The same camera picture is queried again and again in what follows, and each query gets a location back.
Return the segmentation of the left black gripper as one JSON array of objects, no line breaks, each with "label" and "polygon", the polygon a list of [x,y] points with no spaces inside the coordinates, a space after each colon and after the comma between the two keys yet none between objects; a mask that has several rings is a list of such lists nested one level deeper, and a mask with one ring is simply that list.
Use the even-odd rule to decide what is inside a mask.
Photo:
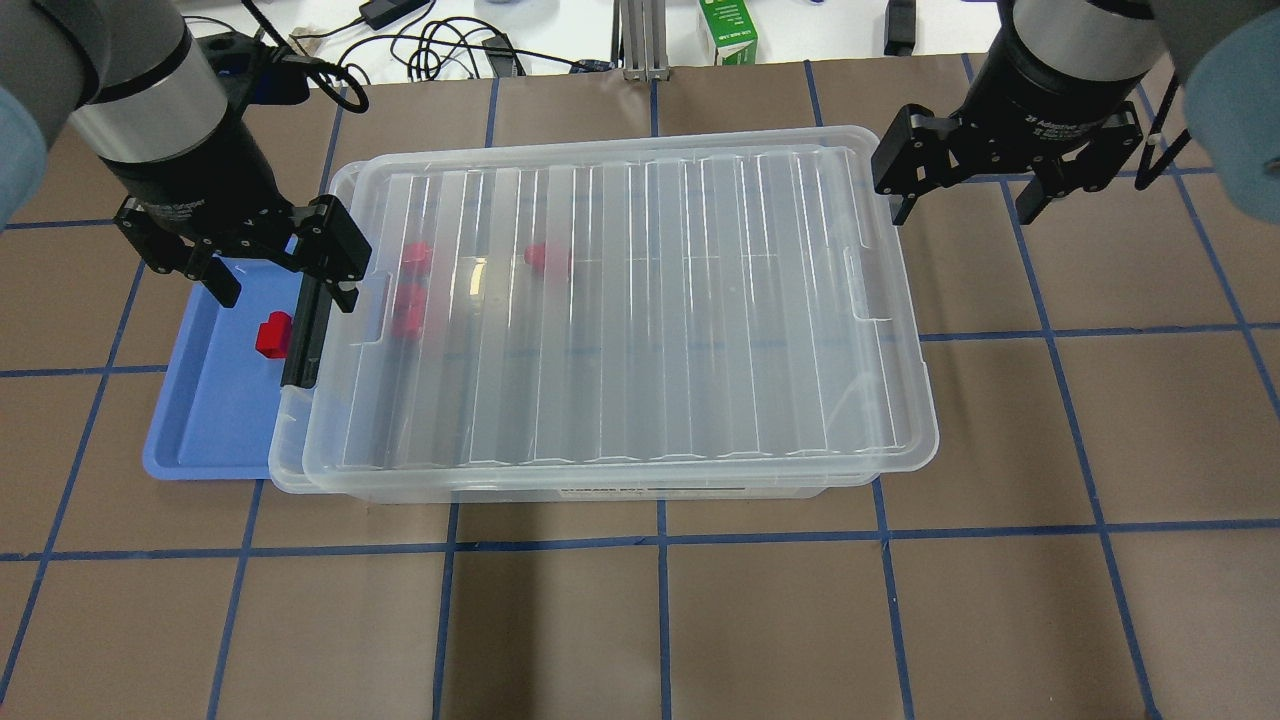
[{"label": "left black gripper", "polygon": [[355,310],[369,241],[337,196],[291,202],[230,104],[106,104],[99,156],[128,192],[113,223],[151,272],[178,273],[234,307],[242,286],[223,259],[265,259],[320,281],[342,313]]}]

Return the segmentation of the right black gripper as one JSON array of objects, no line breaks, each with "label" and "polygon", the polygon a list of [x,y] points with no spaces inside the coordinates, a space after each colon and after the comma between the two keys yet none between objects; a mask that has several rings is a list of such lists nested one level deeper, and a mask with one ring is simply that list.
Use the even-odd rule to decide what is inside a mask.
[{"label": "right black gripper", "polygon": [[1142,140],[1125,79],[1061,70],[1002,28],[950,117],[919,104],[899,109],[872,154],[872,179],[901,227],[923,195],[951,186],[951,154],[969,176],[1029,170],[1015,200],[1018,222],[1029,225],[1056,199],[1106,188]]}]

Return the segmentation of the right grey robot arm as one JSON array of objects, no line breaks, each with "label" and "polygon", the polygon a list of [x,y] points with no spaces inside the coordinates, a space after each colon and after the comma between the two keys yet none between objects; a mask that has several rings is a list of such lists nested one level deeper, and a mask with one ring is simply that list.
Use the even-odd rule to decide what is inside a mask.
[{"label": "right grey robot arm", "polygon": [[1164,123],[1142,129],[1130,94],[1172,63],[1185,128],[1146,188],[1188,142],[1210,155],[1244,214],[1277,222],[1275,1],[1001,1],[1000,28],[963,104],[946,117],[918,104],[892,119],[870,168],[901,225],[924,195],[975,176],[1030,173],[1021,224],[1073,192],[1098,192]]}]

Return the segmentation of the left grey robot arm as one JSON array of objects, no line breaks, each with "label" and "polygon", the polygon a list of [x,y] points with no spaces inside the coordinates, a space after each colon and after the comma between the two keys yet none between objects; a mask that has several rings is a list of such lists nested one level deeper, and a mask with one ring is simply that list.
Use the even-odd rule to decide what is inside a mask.
[{"label": "left grey robot arm", "polygon": [[151,272],[180,273],[233,307],[241,283],[227,259],[261,259],[355,310],[370,243],[339,199],[289,202],[243,120],[265,70],[355,86],[344,67],[252,41],[234,86],[169,1],[5,1],[1,31],[4,222],[36,195],[70,127],[125,187],[114,222]]}]

